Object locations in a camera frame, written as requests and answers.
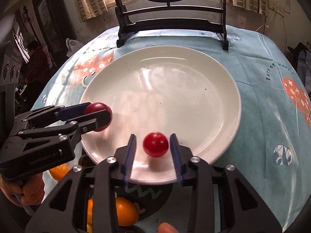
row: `orange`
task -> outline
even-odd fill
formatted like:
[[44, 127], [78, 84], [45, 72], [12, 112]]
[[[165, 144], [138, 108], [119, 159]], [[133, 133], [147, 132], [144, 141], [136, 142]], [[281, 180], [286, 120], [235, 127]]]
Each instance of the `orange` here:
[[87, 203], [87, 222], [93, 223], [93, 199], [89, 199]]
[[87, 223], [86, 225], [86, 232], [87, 233], [92, 233], [93, 232], [93, 225], [90, 223]]
[[[119, 226], [132, 226], [137, 223], [139, 213], [133, 203], [124, 197], [116, 198], [116, 209]], [[91, 226], [93, 222], [93, 199], [89, 199], [87, 203], [87, 225]]]
[[137, 223], [139, 213], [129, 200], [124, 197], [116, 197], [116, 209], [119, 226], [132, 226]]
[[54, 180], [60, 181], [70, 171], [70, 169], [67, 164], [62, 164], [50, 169], [49, 171]]

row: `finger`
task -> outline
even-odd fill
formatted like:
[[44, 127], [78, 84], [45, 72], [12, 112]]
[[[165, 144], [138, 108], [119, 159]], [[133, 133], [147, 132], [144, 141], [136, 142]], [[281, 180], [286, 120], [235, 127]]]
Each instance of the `finger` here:
[[43, 173], [32, 176], [29, 181], [23, 187], [23, 194], [26, 197], [30, 197], [36, 194], [41, 187]]
[[158, 233], [178, 233], [178, 231], [168, 223], [161, 223], [158, 227]]
[[33, 203], [32, 205], [39, 205], [41, 204], [41, 202], [43, 201], [45, 192], [43, 191], [43, 194], [41, 195], [41, 197], [39, 198], [39, 200], [37, 200], [35, 203]]
[[0, 177], [0, 187], [3, 188], [8, 194], [21, 194], [22, 190], [16, 183], [8, 183], [2, 177]]
[[42, 195], [44, 195], [44, 182], [43, 181], [41, 183], [41, 186], [40, 186], [38, 192], [36, 192], [35, 194], [33, 194], [29, 197], [23, 196], [21, 198], [21, 201], [26, 206], [32, 205], [32, 204], [36, 203], [41, 198]]

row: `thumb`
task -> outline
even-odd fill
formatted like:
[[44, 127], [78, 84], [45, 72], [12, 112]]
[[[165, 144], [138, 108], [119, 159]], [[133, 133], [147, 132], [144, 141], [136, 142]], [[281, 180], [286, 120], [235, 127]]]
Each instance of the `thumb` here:
[[178, 233], [178, 231], [168, 223], [162, 223], [158, 227], [158, 233]]

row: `white plastic bag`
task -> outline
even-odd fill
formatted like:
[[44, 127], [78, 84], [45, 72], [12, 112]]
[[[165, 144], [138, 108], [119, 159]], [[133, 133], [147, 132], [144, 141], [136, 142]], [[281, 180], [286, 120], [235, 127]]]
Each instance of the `white plastic bag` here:
[[69, 38], [66, 39], [66, 46], [68, 48], [67, 57], [71, 57], [75, 52], [81, 49], [84, 46], [77, 40], [70, 40]]

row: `light blue tablecloth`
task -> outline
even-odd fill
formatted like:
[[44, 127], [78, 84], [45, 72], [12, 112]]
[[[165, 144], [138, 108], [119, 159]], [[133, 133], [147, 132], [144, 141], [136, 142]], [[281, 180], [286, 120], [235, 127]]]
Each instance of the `light blue tablecloth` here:
[[[270, 207], [286, 229], [311, 193], [310, 100], [296, 72], [277, 46], [264, 35], [227, 26], [229, 51], [223, 51], [212, 32], [156, 30], [139, 32], [116, 48], [118, 28], [86, 44], [52, 77], [34, 105], [74, 105], [94, 75], [111, 61], [147, 46], [192, 48], [218, 60], [232, 75], [242, 99], [238, 133], [217, 166], [234, 164]], [[77, 163], [81, 145], [77, 145]], [[45, 191], [55, 186], [44, 173]], [[175, 185], [168, 202], [155, 215], [138, 223], [147, 232], [166, 221], [185, 232], [190, 189]]]

